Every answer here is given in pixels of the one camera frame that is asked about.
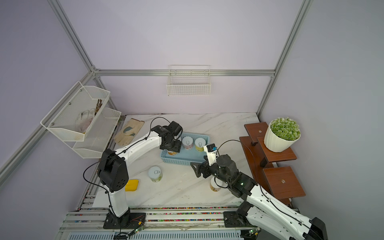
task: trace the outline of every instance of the can lid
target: can lid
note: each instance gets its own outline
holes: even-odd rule
[[[161,170],[158,166],[153,166],[148,170],[148,176],[152,179],[156,179],[160,176]]]
[[[205,145],[206,145],[206,141],[205,141],[205,139],[204,138],[202,138],[202,137],[199,137],[199,138],[197,138],[196,140],[195,140],[195,146],[196,147],[204,147]]]
[[[182,143],[183,143],[184,145],[189,146],[189,145],[193,144],[193,138],[191,138],[191,137],[189,137],[189,136],[184,137],[183,140],[182,140]]]

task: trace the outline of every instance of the beige glove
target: beige glove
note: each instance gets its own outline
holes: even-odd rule
[[[119,146],[128,145],[144,125],[143,121],[131,118],[116,134],[114,140]]]

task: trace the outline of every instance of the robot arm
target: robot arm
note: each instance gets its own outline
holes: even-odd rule
[[[128,146],[112,151],[107,149],[103,152],[99,164],[98,176],[103,187],[108,189],[108,197],[111,205],[110,214],[123,228],[126,227],[131,218],[129,217],[129,206],[125,195],[125,185],[127,184],[128,166],[136,159],[141,157],[149,150],[159,147],[174,152],[180,152],[181,142],[175,137],[182,130],[176,122],[171,122],[168,126],[156,126],[151,129],[149,134],[141,139],[129,144]]]
[[[197,177],[214,176],[228,184],[228,190],[244,202],[236,212],[224,212],[226,227],[261,227],[282,240],[327,240],[325,224],[318,218],[309,219],[281,203],[260,184],[236,167],[228,156],[216,159],[216,147],[209,144],[206,161],[192,162]]]

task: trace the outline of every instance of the potted plant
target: potted plant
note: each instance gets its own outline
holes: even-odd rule
[[[264,144],[273,152],[282,152],[300,138],[299,125],[290,118],[273,120],[265,133]]]

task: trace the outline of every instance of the white marble surface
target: white marble surface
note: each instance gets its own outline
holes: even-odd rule
[[[127,115],[126,121],[130,118],[145,121],[133,141],[144,136],[149,131],[152,119],[158,116],[179,123],[184,132],[208,135],[210,143],[215,143],[217,147],[227,140],[247,136],[244,124],[259,122],[255,113]],[[167,124],[164,119],[156,119],[152,127]],[[161,151],[159,148],[152,149],[129,166],[129,179],[139,179],[137,190],[126,192],[130,207],[226,206],[242,202],[242,199],[236,198],[227,189],[212,191],[209,184],[211,177],[197,178],[190,166],[164,163],[160,158]],[[225,143],[220,154],[228,154],[236,162],[239,171],[252,176],[239,142]],[[163,171],[160,182],[155,183],[149,179],[147,171],[152,166],[159,166]],[[102,189],[97,193],[93,207],[107,208],[108,205],[108,196]]]

